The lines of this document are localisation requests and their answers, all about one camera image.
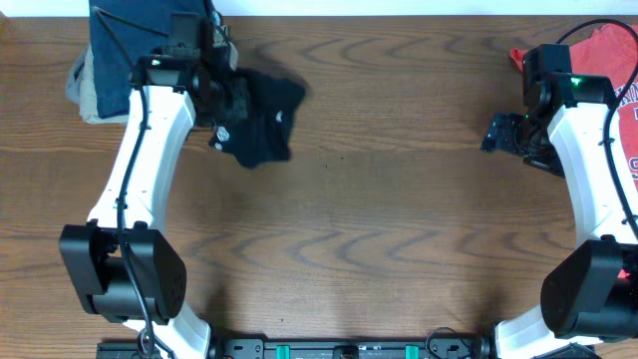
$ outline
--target red cloth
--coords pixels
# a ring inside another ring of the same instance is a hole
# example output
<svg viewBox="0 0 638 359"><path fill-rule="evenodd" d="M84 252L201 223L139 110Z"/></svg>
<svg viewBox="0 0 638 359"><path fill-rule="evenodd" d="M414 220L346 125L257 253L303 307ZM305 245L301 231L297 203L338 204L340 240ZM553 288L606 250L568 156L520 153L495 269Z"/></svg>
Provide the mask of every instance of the red cloth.
<svg viewBox="0 0 638 359"><path fill-rule="evenodd" d="M638 25L631 26L638 31ZM511 49L509 56L522 71L522 56L525 50ZM631 35L616 25L605 25L594 30L593 35L569 48L574 74L603 75L611 80L620 93L629 80L638 55L636 43ZM620 138L634 182L638 188L638 82L634 82L618 109L620 115Z"/></svg>

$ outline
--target screw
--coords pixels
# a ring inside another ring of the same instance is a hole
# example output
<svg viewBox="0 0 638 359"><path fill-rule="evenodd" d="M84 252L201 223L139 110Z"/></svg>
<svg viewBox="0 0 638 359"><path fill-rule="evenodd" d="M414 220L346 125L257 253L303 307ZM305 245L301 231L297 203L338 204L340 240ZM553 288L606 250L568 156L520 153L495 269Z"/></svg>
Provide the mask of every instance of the screw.
<svg viewBox="0 0 638 359"><path fill-rule="evenodd" d="M220 126L217 129L217 138L222 142L226 142L228 141L228 139L230 139L230 134L224 126Z"/></svg>

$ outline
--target wooden surface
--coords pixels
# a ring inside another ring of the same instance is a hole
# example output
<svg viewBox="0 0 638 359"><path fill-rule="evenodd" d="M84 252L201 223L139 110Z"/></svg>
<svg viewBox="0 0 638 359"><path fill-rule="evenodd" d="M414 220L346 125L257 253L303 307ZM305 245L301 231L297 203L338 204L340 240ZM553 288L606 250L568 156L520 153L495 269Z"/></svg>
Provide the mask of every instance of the wooden surface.
<svg viewBox="0 0 638 359"><path fill-rule="evenodd" d="M288 69L309 96L288 164L244 170L189 138L167 238L195 312L272 338L423 338L537 304L574 245L565 182L479 143L494 112L521 110L509 49L585 19L228 19L240 65ZM0 357L90 358L134 333L83 312L58 236L86 219L124 128L83 124L64 97L86 19L10 19L0 39Z"/></svg>

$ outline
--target tabletop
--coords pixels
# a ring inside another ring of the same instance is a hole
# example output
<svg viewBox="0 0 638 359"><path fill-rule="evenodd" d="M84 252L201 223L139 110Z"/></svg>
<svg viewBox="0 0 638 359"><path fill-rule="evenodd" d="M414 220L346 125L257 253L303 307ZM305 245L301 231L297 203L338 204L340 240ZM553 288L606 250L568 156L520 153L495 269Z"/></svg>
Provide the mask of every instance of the tabletop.
<svg viewBox="0 0 638 359"><path fill-rule="evenodd" d="M246 170L209 131L189 137L166 225L187 302L224 335L269 338L485 332L536 305L575 244L565 181L479 145L494 112L522 111L509 49L587 19L227 18L240 66L303 79L308 96L289 163ZM135 338L82 310L58 250L124 133L65 98L87 42L86 18L8 19L0 35L0 358Z"/></svg>

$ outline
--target wood grain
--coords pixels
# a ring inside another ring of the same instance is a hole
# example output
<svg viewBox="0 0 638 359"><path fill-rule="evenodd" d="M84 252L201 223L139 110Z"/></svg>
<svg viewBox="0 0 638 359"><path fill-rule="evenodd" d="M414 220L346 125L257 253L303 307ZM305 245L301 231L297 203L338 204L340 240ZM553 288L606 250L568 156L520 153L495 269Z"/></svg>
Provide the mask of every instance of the wood grain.
<svg viewBox="0 0 638 359"><path fill-rule="evenodd" d="M509 49L586 19L227 19L241 66L289 72L310 95L288 164L248 171L208 132L188 140L167 217L188 302L222 331L272 338L484 330L535 305L574 244L567 188L479 143L494 112L521 109ZM88 358L134 337L82 311L57 246L124 130L83 124L64 97L87 32L86 19L11 19L0 35L2 358Z"/></svg>

